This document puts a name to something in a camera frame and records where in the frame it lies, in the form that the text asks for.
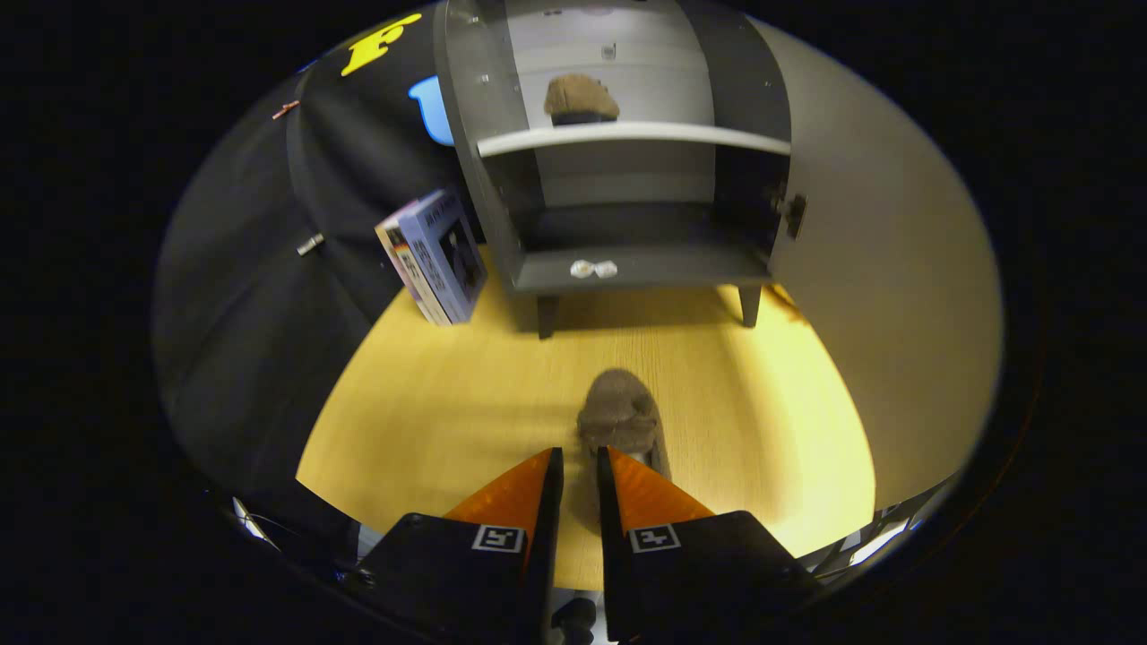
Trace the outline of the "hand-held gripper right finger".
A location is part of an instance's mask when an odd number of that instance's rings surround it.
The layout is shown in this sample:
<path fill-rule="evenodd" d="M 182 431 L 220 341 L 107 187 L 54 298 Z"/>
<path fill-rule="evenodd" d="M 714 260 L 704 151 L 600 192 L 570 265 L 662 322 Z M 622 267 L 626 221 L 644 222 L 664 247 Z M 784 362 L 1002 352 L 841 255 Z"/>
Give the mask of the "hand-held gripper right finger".
<path fill-rule="evenodd" d="M 596 449 L 607 634 L 619 644 L 738 644 L 820 597 L 746 511 L 716 514 L 618 449 Z"/>

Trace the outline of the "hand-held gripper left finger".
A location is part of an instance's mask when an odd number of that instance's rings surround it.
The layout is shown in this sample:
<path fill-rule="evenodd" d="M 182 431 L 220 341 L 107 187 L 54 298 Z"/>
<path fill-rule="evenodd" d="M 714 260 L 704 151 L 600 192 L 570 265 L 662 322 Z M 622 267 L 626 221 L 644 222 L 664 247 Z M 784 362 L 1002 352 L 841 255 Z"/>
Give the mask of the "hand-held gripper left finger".
<path fill-rule="evenodd" d="M 356 569 L 356 600 L 418 644 L 543 644 L 562 497 L 554 446 L 443 516 L 409 512 Z"/>

